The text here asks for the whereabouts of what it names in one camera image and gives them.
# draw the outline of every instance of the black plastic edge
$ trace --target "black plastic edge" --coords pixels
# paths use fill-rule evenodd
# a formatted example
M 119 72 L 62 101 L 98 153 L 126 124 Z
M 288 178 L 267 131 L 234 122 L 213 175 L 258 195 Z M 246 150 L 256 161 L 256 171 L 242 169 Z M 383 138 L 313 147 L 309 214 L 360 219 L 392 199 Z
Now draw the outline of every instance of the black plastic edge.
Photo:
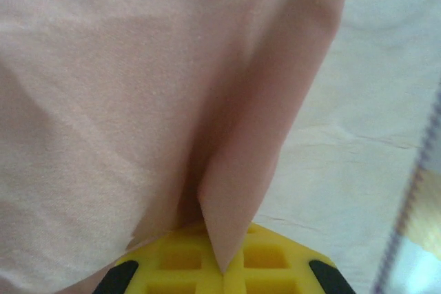
M 124 294 L 139 263 L 127 261 L 111 268 L 95 288 L 93 294 Z
M 312 260 L 309 262 L 309 267 L 314 272 L 325 294 L 356 294 L 340 271 L 333 266 L 322 261 Z

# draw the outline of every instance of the yellow grid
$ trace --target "yellow grid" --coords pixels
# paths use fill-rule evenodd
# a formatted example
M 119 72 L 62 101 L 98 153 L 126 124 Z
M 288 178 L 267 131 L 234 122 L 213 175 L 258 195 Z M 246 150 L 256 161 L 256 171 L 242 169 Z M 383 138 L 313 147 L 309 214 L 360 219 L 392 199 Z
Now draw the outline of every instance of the yellow grid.
M 257 224 L 222 275 L 205 227 L 173 232 L 121 259 L 139 263 L 126 294 L 325 294 L 310 260 L 327 257 Z

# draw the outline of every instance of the wrinkled fabric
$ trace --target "wrinkled fabric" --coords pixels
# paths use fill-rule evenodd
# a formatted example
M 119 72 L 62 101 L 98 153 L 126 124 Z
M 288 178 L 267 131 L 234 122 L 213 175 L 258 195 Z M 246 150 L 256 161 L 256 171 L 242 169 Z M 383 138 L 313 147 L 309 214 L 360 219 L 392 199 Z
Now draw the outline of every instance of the wrinkled fabric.
M 91 293 L 201 218 L 225 270 L 343 1 L 0 0 L 1 292 Z

